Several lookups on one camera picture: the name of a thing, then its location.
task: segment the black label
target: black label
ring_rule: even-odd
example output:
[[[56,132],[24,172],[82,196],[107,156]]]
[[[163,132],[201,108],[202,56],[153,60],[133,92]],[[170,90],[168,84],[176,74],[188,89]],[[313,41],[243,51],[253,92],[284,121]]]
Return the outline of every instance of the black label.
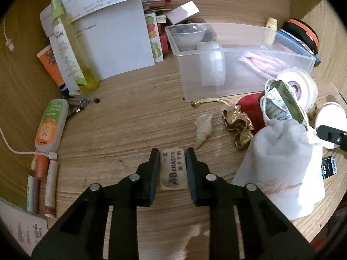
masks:
[[[326,157],[322,160],[322,176],[323,179],[329,178],[337,173],[337,166],[335,158],[332,156]]]

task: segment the plastic storage box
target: plastic storage box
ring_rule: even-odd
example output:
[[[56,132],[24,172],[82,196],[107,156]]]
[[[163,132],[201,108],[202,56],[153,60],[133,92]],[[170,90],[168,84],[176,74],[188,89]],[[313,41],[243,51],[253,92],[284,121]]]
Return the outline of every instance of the plastic storage box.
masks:
[[[315,58],[267,27],[236,23],[166,26],[187,101],[262,91],[284,69],[312,71]]]

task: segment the lip balm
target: lip balm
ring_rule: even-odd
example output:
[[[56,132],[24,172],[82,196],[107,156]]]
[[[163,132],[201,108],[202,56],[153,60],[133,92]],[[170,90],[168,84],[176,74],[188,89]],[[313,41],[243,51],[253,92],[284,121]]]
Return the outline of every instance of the lip balm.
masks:
[[[45,215],[49,218],[54,218],[56,215],[56,185],[58,166],[58,162],[51,160],[48,168],[44,208]]]

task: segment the metal screw head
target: metal screw head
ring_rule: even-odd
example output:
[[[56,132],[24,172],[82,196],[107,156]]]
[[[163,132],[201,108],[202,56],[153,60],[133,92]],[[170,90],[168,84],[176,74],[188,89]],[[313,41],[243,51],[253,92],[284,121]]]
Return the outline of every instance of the metal screw head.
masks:
[[[247,190],[254,192],[257,189],[257,186],[255,184],[247,184],[246,188]]]
[[[206,179],[209,181],[215,181],[217,179],[217,176],[210,173],[206,175]]]
[[[140,175],[139,174],[131,174],[129,176],[129,179],[132,181],[137,181],[138,179],[140,179]]]
[[[89,186],[89,189],[92,191],[92,192],[96,192],[98,189],[100,189],[100,185],[99,184],[91,184]]]

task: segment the lotion bottle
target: lotion bottle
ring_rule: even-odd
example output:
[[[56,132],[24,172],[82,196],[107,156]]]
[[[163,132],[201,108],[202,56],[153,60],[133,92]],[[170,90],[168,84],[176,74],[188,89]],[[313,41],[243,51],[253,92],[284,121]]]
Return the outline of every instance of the lotion bottle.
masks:
[[[48,104],[36,134],[35,146],[37,151],[41,153],[54,153],[57,151],[68,111],[69,104],[65,99],[55,99]],[[36,176],[39,179],[46,175],[48,163],[48,157],[38,155]]]

